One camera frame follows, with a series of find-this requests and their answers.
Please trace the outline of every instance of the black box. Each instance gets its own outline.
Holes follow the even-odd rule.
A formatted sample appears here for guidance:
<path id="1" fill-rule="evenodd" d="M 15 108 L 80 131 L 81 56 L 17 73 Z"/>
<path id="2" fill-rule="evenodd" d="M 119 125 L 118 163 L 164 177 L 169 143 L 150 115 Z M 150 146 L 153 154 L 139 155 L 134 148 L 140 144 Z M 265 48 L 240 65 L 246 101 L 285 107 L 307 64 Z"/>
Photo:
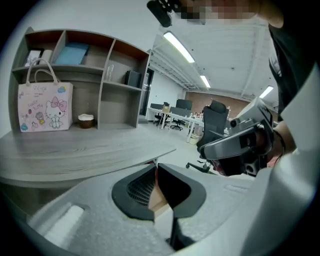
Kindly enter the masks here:
<path id="1" fill-rule="evenodd" d="M 125 84 L 132 87 L 139 88 L 141 80 L 141 74 L 138 72 L 134 72 L 132 70 L 128 70 L 125 74 Z"/>

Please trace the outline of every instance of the fluorescent light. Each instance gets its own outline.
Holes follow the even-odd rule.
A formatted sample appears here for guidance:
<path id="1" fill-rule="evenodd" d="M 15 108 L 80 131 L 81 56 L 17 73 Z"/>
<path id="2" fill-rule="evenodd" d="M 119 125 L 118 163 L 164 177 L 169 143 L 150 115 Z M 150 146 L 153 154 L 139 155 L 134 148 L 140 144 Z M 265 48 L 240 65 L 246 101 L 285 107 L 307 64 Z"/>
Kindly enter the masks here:
<path id="1" fill-rule="evenodd" d="M 200 75 L 200 77 L 201 77 L 202 81 L 204 82 L 205 86 L 208 87 L 208 88 L 210 88 L 211 86 L 210 86 L 210 84 L 209 84 L 208 79 L 206 78 L 206 76 L 205 76 L 205 75 Z"/>
<path id="2" fill-rule="evenodd" d="M 268 93 L 270 93 L 274 88 L 272 86 L 268 86 L 265 91 L 260 95 L 260 99 L 263 99 L 264 97 L 267 96 Z"/>
<path id="3" fill-rule="evenodd" d="M 195 60 L 192 58 L 187 49 L 179 42 L 179 40 L 171 33 L 167 32 L 164 35 L 164 38 L 167 39 L 177 50 L 186 58 L 189 63 L 194 63 Z"/>

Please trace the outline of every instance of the white tissue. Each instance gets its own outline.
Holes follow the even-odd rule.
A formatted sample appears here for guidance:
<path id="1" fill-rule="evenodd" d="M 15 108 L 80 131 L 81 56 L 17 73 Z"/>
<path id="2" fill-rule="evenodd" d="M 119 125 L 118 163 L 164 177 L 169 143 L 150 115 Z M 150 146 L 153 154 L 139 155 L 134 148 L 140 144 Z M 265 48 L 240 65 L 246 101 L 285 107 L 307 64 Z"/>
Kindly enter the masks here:
<path id="1" fill-rule="evenodd" d="M 78 115 L 78 119 L 80 121 L 91 121 L 94 119 L 94 116 L 92 114 L 81 114 Z"/>

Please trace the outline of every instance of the white floor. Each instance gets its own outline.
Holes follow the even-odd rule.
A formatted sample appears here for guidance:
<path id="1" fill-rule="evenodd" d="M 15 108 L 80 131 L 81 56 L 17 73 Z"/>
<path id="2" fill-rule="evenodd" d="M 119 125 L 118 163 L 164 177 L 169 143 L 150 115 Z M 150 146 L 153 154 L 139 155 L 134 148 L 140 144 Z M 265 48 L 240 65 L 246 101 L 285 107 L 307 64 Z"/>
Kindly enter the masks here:
<path id="1" fill-rule="evenodd" d="M 197 160 L 200 160 L 197 146 L 187 143 L 188 128 L 184 127 L 182 131 L 179 131 L 178 129 L 169 130 L 169 127 L 165 127 L 161 130 L 161 127 L 158 129 L 152 122 L 142 123 L 139 126 L 147 128 L 154 133 L 154 136 L 161 136 L 163 140 L 176 147 L 176 151 L 160 157 L 158 163 L 172 164 L 183 168 L 186 167 L 188 162 L 198 166 L 202 165 L 197 162 Z"/>

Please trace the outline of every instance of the brown bowl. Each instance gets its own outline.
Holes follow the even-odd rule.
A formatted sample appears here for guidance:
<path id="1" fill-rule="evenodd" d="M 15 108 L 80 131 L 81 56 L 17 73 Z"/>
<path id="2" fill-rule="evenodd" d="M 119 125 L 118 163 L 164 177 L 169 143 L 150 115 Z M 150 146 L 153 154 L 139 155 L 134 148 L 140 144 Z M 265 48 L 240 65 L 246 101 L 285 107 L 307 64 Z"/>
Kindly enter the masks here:
<path id="1" fill-rule="evenodd" d="M 81 120 L 78 120 L 78 121 L 79 121 L 79 126 L 82 129 L 89 129 L 89 128 L 94 127 L 94 125 L 95 125 L 95 120 L 94 119 L 87 120 L 87 121 L 81 121 Z"/>

